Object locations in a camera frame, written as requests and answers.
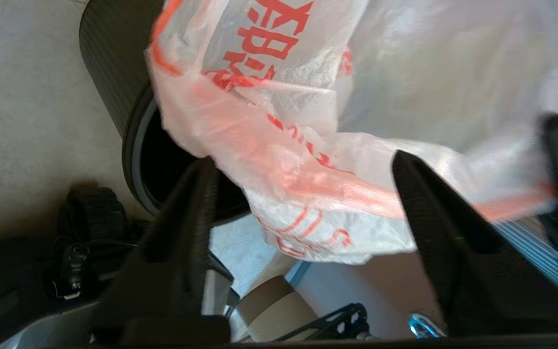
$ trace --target plastic bag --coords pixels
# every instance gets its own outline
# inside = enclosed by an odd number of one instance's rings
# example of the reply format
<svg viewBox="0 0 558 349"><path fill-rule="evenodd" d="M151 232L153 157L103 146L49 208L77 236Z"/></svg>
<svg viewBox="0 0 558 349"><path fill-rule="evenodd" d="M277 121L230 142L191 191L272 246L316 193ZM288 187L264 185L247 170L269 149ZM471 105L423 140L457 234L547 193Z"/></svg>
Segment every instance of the plastic bag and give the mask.
<svg viewBox="0 0 558 349"><path fill-rule="evenodd" d="M312 261L416 248L390 161L424 159L490 221L548 208L558 1L171 0L148 49L164 128Z"/></svg>

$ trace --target black cylindrical container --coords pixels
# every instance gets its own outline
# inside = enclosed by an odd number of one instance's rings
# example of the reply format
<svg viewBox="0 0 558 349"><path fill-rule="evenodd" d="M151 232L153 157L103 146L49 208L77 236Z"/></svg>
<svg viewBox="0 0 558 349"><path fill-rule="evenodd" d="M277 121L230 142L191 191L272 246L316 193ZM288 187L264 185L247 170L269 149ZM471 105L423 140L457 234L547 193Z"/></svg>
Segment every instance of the black cylindrical container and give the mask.
<svg viewBox="0 0 558 349"><path fill-rule="evenodd" d="M81 18L79 45L93 83L122 137L126 183L156 214L195 157L162 129L144 51L162 0L90 0ZM239 187L219 180L216 224L249 212Z"/></svg>

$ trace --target black metal bracket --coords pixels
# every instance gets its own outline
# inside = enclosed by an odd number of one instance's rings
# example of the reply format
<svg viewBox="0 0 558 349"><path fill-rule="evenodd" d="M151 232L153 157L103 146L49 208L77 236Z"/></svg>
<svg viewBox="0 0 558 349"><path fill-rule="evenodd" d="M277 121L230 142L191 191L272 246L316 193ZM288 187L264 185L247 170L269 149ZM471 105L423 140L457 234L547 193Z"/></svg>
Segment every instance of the black metal bracket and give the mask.
<svg viewBox="0 0 558 349"><path fill-rule="evenodd" d="M432 168L398 151L393 176L450 336L558 332L558 287Z"/></svg>
<svg viewBox="0 0 558 349"><path fill-rule="evenodd" d="M126 259L93 316L102 345L180 347L230 341L222 316L201 316L217 169L200 159Z"/></svg>
<svg viewBox="0 0 558 349"><path fill-rule="evenodd" d="M275 342L289 340L293 336L311 329L316 331L306 340L354 339L359 333L369 332L370 326L367 323L365 307L361 303L351 303L277 338Z"/></svg>

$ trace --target tiled floor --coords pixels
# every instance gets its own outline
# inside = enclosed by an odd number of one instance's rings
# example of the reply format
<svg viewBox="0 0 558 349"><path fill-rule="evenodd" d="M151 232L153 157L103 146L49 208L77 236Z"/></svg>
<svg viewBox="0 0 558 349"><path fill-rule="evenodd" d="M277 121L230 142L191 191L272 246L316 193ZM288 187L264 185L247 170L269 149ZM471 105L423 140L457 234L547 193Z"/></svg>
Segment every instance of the tiled floor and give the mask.
<svg viewBox="0 0 558 349"><path fill-rule="evenodd" d="M131 196L121 140L79 52L83 0L0 0L0 240L48 240L69 188L113 188L128 212ZM240 294L276 250L251 216L216 228L212 249L236 276Z"/></svg>

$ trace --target gray floor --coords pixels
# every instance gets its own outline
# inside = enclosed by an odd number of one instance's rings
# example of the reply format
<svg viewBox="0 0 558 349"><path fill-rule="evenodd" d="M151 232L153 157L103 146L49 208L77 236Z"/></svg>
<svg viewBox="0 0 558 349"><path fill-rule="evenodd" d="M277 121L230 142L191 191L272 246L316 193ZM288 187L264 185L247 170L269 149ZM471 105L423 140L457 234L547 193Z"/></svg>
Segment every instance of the gray floor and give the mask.
<svg viewBox="0 0 558 349"><path fill-rule="evenodd" d="M0 0L0 240L50 241L71 186L112 188L133 216L120 136L79 52L86 0ZM212 250L240 294L270 263L251 216L213 230Z"/></svg>

